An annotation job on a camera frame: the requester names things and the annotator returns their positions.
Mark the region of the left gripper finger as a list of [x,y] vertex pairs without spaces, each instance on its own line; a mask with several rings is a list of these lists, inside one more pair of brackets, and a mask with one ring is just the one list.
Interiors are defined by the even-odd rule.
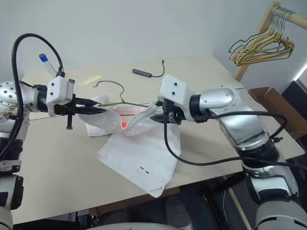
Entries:
[[84,99],[84,98],[75,98],[75,104],[79,106],[85,106],[85,107],[92,107],[98,104],[98,102],[93,101],[91,99]]
[[101,114],[106,112],[105,109],[96,108],[96,107],[76,107],[75,113],[76,114],[82,114],[82,115],[95,115],[95,114]]

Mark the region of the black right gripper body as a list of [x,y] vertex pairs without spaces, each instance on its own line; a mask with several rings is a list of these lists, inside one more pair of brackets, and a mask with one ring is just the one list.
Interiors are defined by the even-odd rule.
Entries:
[[183,120],[190,121],[189,100],[180,104],[164,99],[163,115],[164,123],[180,125]]

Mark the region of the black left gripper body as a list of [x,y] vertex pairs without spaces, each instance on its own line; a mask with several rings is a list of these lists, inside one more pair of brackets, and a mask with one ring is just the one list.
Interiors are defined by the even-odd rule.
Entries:
[[72,100],[65,104],[54,106],[54,112],[56,115],[66,116],[67,117],[67,130],[72,130],[72,117],[76,114],[76,97],[73,96]]

